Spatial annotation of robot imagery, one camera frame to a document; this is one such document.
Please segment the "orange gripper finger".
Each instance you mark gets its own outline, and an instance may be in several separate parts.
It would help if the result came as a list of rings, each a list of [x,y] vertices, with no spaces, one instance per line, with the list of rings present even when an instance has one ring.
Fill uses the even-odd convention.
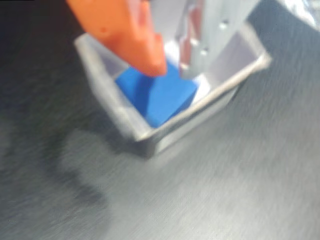
[[[69,0],[85,30],[120,59],[149,77],[166,74],[163,38],[154,30],[147,0]]]

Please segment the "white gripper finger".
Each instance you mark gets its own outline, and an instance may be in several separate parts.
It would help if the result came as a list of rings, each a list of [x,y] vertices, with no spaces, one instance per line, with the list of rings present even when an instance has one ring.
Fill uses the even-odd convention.
[[[257,0],[188,0],[175,35],[183,79],[203,73],[258,5]]]

